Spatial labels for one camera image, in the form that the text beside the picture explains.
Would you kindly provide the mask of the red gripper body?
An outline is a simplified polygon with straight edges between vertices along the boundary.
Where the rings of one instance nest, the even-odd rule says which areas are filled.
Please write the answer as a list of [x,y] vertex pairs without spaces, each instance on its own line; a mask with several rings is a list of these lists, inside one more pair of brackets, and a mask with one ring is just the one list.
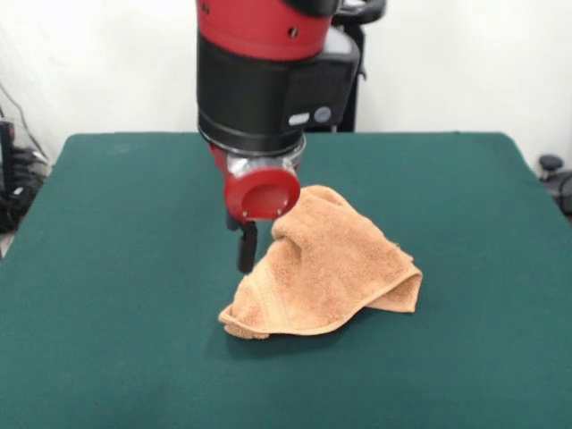
[[274,220],[297,203],[300,147],[281,156],[244,157],[209,146],[223,175],[223,198],[231,217],[244,223]]

